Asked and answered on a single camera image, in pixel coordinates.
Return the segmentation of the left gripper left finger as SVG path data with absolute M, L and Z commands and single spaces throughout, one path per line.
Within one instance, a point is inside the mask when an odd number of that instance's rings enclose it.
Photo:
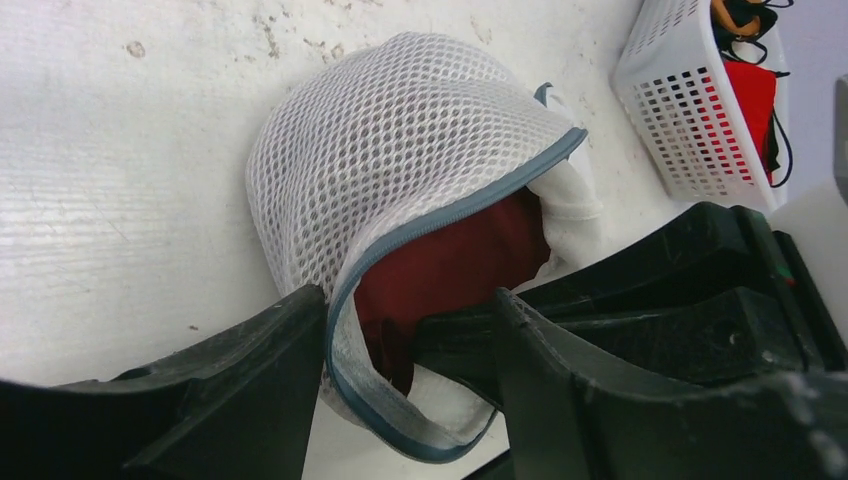
M 305 286 L 109 381 L 1 385 L 5 479 L 298 479 L 327 308 Z

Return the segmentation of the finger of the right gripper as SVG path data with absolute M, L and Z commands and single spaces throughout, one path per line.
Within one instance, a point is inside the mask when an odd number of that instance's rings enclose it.
M 702 386 L 772 371 L 801 371 L 804 362 L 776 299 L 737 287 L 693 305 L 611 314 L 541 314 L 579 338 L 638 367 Z M 487 306 L 423 319 L 414 363 L 502 406 Z
M 829 317 L 789 235 L 758 211 L 702 202 L 618 253 L 520 293 L 547 318 L 682 311 L 703 324 Z

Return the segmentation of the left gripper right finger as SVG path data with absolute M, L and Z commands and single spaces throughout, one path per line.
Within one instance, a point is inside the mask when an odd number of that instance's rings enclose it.
M 847 376 L 779 372 L 702 388 L 642 369 L 515 294 L 494 352 L 519 479 L 843 479 Z

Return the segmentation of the maroon satin bra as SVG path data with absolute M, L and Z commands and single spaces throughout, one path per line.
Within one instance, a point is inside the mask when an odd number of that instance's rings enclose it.
M 483 303 L 498 287 L 531 280 L 549 257 L 540 200 L 528 189 L 389 253 L 354 292 L 373 367 L 408 395 L 420 320 Z

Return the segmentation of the blue-trim mesh laundry bag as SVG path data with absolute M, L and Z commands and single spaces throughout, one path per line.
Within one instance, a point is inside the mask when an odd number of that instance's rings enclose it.
M 427 373 L 446 413 L 409 400 L 369 358 L 354 292 L 378 261 L 529 187 L 553 256 L 595 257 L 602 207 L 568 160 L 587 133 L 475 46 L 405 32 L 346 55 L 295 87 L 247 159 L 254 225 L 280 294 L 320 287 L 328 302 L 319 393 L 398 453 L 448 463 L 495 411 Z

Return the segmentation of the white plastic basket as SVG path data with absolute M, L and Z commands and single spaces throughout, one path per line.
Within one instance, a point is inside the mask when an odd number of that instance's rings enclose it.
M 715 44 L 709 2 L 643 2 L 612 86 L 671 198 L 763 212 L 786 202 L 787 149 L 769 180 Z

